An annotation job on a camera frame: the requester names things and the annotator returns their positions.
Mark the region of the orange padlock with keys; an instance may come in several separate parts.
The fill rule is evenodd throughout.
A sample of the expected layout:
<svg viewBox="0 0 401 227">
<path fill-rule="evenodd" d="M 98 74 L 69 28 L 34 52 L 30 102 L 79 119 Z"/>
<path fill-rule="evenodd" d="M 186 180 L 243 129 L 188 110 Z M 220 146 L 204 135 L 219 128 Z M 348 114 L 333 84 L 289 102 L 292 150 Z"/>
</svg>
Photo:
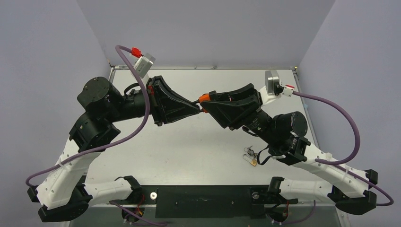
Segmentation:
<svg viewBox="0 0 401 227">
<path fill-rule="evenodd" d="M 200 106 L 200 112 L 208 113 L 206 109 L 202 106 L 202 103 L 205 101 L 210 101 L 209 93 L 201 95 L 197 100 L 193 101 L 192 104 Z"/>
</svg>

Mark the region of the brass long-shackle padlock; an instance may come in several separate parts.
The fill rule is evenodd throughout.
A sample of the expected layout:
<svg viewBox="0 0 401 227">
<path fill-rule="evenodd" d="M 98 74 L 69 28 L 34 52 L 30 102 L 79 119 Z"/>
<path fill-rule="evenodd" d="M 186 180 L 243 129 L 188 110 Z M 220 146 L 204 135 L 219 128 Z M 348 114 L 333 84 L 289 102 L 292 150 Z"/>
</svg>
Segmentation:
<svg viewBox="0 0 401 227">
<path fill-rule="evenodd" d="M 258 165 L 257 155 L 258 155 L 258 152 L 255 152 L 253 150 L 253 146 L 244 148 L 243 159 L 246 160 L 248 163 L 250 163 L 252 166 Z"/>
</svg>

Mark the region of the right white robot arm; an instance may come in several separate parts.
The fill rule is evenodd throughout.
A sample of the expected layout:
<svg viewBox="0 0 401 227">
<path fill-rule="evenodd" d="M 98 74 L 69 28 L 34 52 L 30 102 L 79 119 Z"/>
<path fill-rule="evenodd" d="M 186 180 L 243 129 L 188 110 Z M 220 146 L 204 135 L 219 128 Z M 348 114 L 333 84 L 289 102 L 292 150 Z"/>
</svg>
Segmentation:
<svg viewBox="0 0 401 227">
<path fill-rule="evenodd" d="M 340 164 L 306 137 L 308 125 L 301 112 L 269 116 L 262 107 L 281 95 L 293 94 L 292 86 L 275 82 L 257 91 L 252 84 L 241 89 L 203 94 L 199 103 L 223 128 L 245 132 L 267 143 L 269 158 L 306 170 L 319 181 L 289 180 L 273 177 L 267 197 L 276 203 L 322 201 L 332 203 L 349 214 L 363 215 L 376 208 L 377 196 L 371 188 L 377 172 L 361 171 Z"/>
</svg>

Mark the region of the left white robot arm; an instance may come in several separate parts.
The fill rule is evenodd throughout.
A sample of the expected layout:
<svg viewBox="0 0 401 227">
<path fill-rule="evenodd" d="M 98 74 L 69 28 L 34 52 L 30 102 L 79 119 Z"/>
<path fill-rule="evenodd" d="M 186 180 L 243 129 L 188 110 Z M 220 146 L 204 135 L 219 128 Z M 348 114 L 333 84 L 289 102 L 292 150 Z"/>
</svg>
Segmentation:
<svg viewBox="0 0 401 227">
<path fill-rule="evenodd" d="M 174 92 L 162 76 L 148 79 L 145 89 L 149 102 L 138 83 L 129 85 L 123 93 L 101 77 L 85 84 L 77 97 L 85 112 L 70 130 L 56 169 L 43 183 L 30 186 L 27 191 L 32 202 L 41 204 L 38 215 L 42 222 L 71 221 L 89 207 L 109 201 L 140 201 L 142 187 L 133 176 L 120 176 L 108 183 L 86 183 L 90 164 L 120 134 L 114 123 L 143 117 L 146 105 L 150 106 L 149 114 L 158 126 L 200 112 L 195 102 Z M 92 148 L 100 151 L 90 152 Z"/>
</svg>

